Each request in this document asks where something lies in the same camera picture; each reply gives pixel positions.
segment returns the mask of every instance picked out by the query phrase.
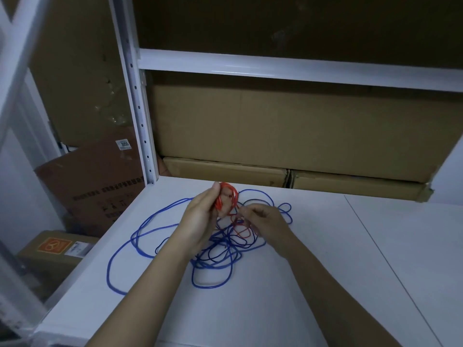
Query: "blue cable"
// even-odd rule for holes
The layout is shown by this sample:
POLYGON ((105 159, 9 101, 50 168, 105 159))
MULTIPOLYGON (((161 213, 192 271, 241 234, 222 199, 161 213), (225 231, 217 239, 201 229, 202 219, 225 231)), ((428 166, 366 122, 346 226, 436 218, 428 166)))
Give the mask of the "blue cable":
MULTIPOLYGON (((255 191, 255 192, 261 192, 263 193, 265 196, 268 197, 268 199, 270 200, 270 202, 266 201, 266 200, 263 200, 263 199, 259 199, 259 198, 251 198, 243 203, 240 203, 240 206, 243 206, 243 205, 246 205, 248 204, 249 202, 251 201, 259 201, 259 202, 263 202, 269 206, 275 206, 275 203, 273 202, 273 199, 265 192, 263 191, 260 191, 260 190, 255 190, 255 189, 245 189, 245 190, 241 190, 239 192, 239 194, 241 194, 242 192, 245 192, 245 191, 255 191)), ((146 252, 144 252, 139 246, 138 246, 138 242, 139 242, 139 239, 142 237, 142 236, 145 236, 145 235, 148 235, 154 231, 157 231, 157 230, 161 230, 161 229, 167 229, 169 227, 176 227, 178 225, 177 224, 172 224, 172 225, 167 225, 167 226, 163 226, 163 227, 157 227, 153 230, 150 230, 146 233, 143 233, 143 234, 140 234, 141 231, 147 227, 147 225, 153 220, 153 218, 162 213, 162 212, 165 212, 166 210, 170 210, 171 208, 174 208, 180 204, 183 204, 185 202, 189 202, 191 201, 193 198, 182 198, 178 201, 175 201, 174 203, 171 203, 169 204, 168 206, 158 210, 156 213, 153 213, 151 214, 144 222, 141 223, 140 227, 132 233, 132 235, 130 235, 130 240, 128 240, 127 242, 125 242, 121 247, 119 247, 119 249, 114 252, 114 254, 111 256, 111 258, 109 259, 109 262, 108 262, 108 266, 107 266, 107 270, 106 270, 106 283, 108 285, 108 287, 113 290, 114 292, 116 293, 119 293, 119 295, 126 295, 127 292, 124 292, 124 291, 121 291, 119 290, 118 288, 114 287, 113 284, 111 284, 111 280, 109 279, 109 273, 111 271, 111 264, 113 263, 113 260, 114 258, 117 256, 117 254, 128 244, 132 244, 132 246, 135 248, 135 250, 138 252, 139 255, 143 256, 143 257, 147 257, 147 258, 150 258, 150 259, 153 259, 156 254, 159 252, 159 250, 161 249, 161 247, 165 244, 165 242, 169 239, 169 237, 166 237, 160 244, 158 247, 156 247, 156 249, 154 250, 154 256, 153 255, 150 255, 150 254, 147 254, 146 252)), ((282 203, 278 206, 278 210, 280 210, 280 213, 282 215, 286 215, 289 219, 289 221, 287 221, 288 224, 291 224, 293 222, 293 219, 291 217, 291 215, 289 214, 289 212, 291 211, 292 209, 292 206, 291 204, 289 204, 288 202, 285 202, 285 203, 282 203), (284 210, 283 208, 281 208, 282 206, 284 205, 287 205, 289 206, 289 209, 288 210, 284 210)), ((264 241, 264 243, 260 244, 260 245, 257 245, 257 246, 253 246, 257 240, 258 240, 258 237, 257 235, 254 233, 254 231, 252 231, 252 229, 250 229, 250 233, 251 233, 251 236, 252 236, 252 240, 248 241, 248 239, 243 239, 241 238, 240 236, 238 236, 234 229, 233 229, 233 224, 230 224, 224 228, 221 228, 219 226, 219 223, 220 222, 220 219, 217 221, 217 224, 216 224, 216 232, 214 232, 211 237, 209 238, 209 242, 211 242, 211 244, 206 247, 205 249, 201 250, 200 253, 198 253, 196 256, 195 256, 195 259, 191 259, 190 260, 190 263, 193 265, 193 271, 191 273, 191 283, 193 284, 194 287, 197 287, 199 289, 215 289, 217 287, 220 287, 220 286, 223 286, 225 285, 228 280, 230 279, 230 277, 232 276, 232 273, 233 273, 233 264, 238 262, 242 257, 242 253, 243 252, 248 252, 248 251, 253 251, 255 249, 258 249, 262 246, 264 246, 266 244, 266 242, 264 241), (211 256, 211 251, 214 250, 217 246, 221 246, 221 247, 224 247, 224 250, 221 251, 219 254, 217 255, 214 255, 214 256, 211 256), (201 285, 198 285, 194 282, 194 272, 196 269, 198 270, 201 270, 201 269, 216 269, 216 270, 220 270, 220 269, 225 269, 225 268, 230 268, 230 271, 228 273, 228 277, 223 281, 221 282, 220 284, 217 284, 217 285, 212 285, 212 286, 201 286, 201 285)), ((236 221, 235 225, 240 225, 240 224, 243 224, 243 220, 240 219, 238 221, 236 221)))

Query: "person's left hand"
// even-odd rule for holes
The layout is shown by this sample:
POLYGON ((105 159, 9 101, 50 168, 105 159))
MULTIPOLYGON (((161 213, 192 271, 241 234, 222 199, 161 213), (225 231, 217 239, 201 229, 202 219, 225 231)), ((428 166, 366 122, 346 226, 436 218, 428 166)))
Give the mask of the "person's left hand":
POLYGON ((230 195, 231 191, 228 188, 221 190, 220 184, 216 181, 210 189, 193 198, 170 241, 180 245, 190 258, 194 257, 211 237, 217 217, 223 218, 232 209, 230 195), (217 211, 214 203, 219 195, 223 205, 222 209, 217 211))

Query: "tangled blue cable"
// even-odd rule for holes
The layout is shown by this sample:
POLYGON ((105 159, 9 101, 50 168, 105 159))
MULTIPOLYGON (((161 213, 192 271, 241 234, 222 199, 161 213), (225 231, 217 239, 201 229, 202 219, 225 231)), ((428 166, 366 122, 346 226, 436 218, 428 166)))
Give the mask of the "tangled blue cable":
MULTIPOLYGON (((263 202, 269 206, 275 206, 275 203, 273 202, 273 199, 265 192, 263 191, 260 191, 260 190, 255 190, 255 189, 245 189, 245 190, 241 190, 239 192, 239 194, 241 194, 242 192, 246 192, 246 191, 255 191, 255 192, 261 192, 263 193, 265 196, 267 196, 270 200, 270 202, 266 201, 266 200, 263 200, 263 199, 258 199, 258 198, 251 198, 243 203, 240 203, 238 202, 238 204, 240 206, 243 206, 243 205, 246 205, 248 204, 249 202, 251 201, 259 201, 259 202, 263 202)), ((142 249, 140 249, 140 247, 138 246, 138 240, 142 237, 142 236, 145 236, 145 235, 148 235, 154 231, 157 231, 157 230, 161 230, 161 229, 167 229, 169 227, 175 227, 178 225, 177 224, 172 224, 172 225, 167 225, 167 226, 163 226, 163 227, 157 227, 153 230, 150 230, 146 233, 143 233, 143 234, 140 234, 141 231, 151 222, 151 220, 153 220, 153 218, 162 213, 162 212, 165 212, 166 210, 170 210, 171 208, 174 208, 180 204, 183 204, 185 202, 189 202, 191 201, 193 198, 182 198, 178 201, 175 201, 174 203, 171 203, 169 204, 167 207, 164 207, 160 210, 158 210, 156 213, 153 213, 152 215, 150 215, 141 225, 140 227, 134 232, 132 233, 132 235, 130 236, 130 240, 127 241, 126 243, 124 243, 121 247, 119 247, 119 249, 114 252, 113 256, 110 258, 109 262, 108 262, 108 266, 107 266, 107 270, 106 270, 106 283, 108 285, 108 287, 113 290, 114 292, 116 293, 119 293, 120 295, 126 295, 127 292, 124 292, 124 291, 121 291, 119 290, 118 288, 114 287, 113 284, 111 284, 111 280, 109 279, 109 273, 111 271, 111 264, 113 263, 113 260, 114 258, 117 256, 117 254, 126 246, 128 245, 129 243, 132 244, 132 246, 136 249, 136 251, 138 252, 139 255, 143 256, 143 257, 147 257, 147 258, 154 258, 155 255, 159 252, 159 249, 162 247, 162 245, 164 245, 164 243, 169 239, 169 237, 166 237, 160 244, 158 247, 156 247, 154 253, 155 255, 152 256, 150 254, 147 254, 146 252, 144 252, 142 249)), ((280 213, 282 215, 285 215, 287 216, 288 220, 287 223, 288 224, 291 224, 293 222, 293 219, 291 217, 291 215, 289 215, 289 212, 291 210, 292 206, 291 204, 285 202, 285 203, 282 203, 278 206, 278 209, 280 210, 280 213), (282 209, 281 207, 284 206, 284 205, 287 205, 289 206, 289 209, 288 210, 284 210, 282 209)), ((238 212, 238 209, 237 207, 235 207, 234 209, 235 213, 238 212)), ((256 243, 258 237, 257 235, 254 233, 254 231, 252 231, 252 229, 249 229, 250 233, 251 233, 251 238, 252 240, 248 241, 247 239, 244 239, 242 237, 240 237, 236 231, 234 230, 234 224, 233 222, 224 227, 224 228, 221 228, 219 226, 219 221, 217 221, 217 224, 216 224, 216 232, 214 232, 211 237, 209 238, 209 242, 211 242, 211 244, 203 249, 199 254, 196 255, 196 257, 194 259, 191 259, 190 262, 191 264, 193 265, 193 271, 191 273, 191 283, 193 284, 194 287, 197 287, 197 288, 200 288, 200 289, 214 289, 214 288, 217 288, 217 287, 220 287, 220 286, 223 286, 227 283, 227 281, 230 279, 230 277, 232 276, 232 272, 233 272, 233 264, 238 262, 241 258, 242 258, 242 253, 243 252, 248 252, 248 251, 252 251, 252 250, 255 250, 257 248, 260 248, 262 246, 264 246, 266 244, 266 242, 264 241, 264 243, 260 244, 260 245, 257 245, 257 246, 254 246, 254 244, 256 243), (211 255, 211 252, 217 247, 217 246, 223 246, 225 249, 223 251, 221 251, 219 254, 217 255, 211 255), (223 281, 221 282, 220 284, 217 284, 217 285, 211 285, 211 286, 201 286, 201 285, 198 285, 194 282, 194 272, 196 269, 225 269, 225 268, 230 268, 230 271, 228 273, 228 277, 223 281)), ((236 225, 241 225, 243 224, 243 220, 239 219, 237 221, 235 221, 235 226, 236 225)))

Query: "orange sticker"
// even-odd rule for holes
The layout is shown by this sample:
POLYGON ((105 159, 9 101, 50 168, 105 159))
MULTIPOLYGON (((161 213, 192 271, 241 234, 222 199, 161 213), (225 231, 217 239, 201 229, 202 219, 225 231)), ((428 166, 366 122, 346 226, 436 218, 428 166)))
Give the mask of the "orange sticker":
POLYGON ((37 248, 37 251, 60 254, 71 244, 72 241, 70 240, 55 239, 54 237, 49 237, 37 248))

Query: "white label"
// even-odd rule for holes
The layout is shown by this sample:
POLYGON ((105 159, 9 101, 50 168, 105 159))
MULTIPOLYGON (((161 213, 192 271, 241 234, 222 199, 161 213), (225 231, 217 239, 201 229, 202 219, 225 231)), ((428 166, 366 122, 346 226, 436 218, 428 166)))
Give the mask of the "white label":
POLYGON ((116 144, 119 147, 119 150, 130 150, 132 147, 129 144, 129 140, 127 139, 122 139, 122 140, 116 140, 116 144))
POLYGON ((84 258, 87 253, 90 252, 94 245, 88 242, 76 241, 70 249, 66 251, 65 256, 72 256, 78 258, 84 258))

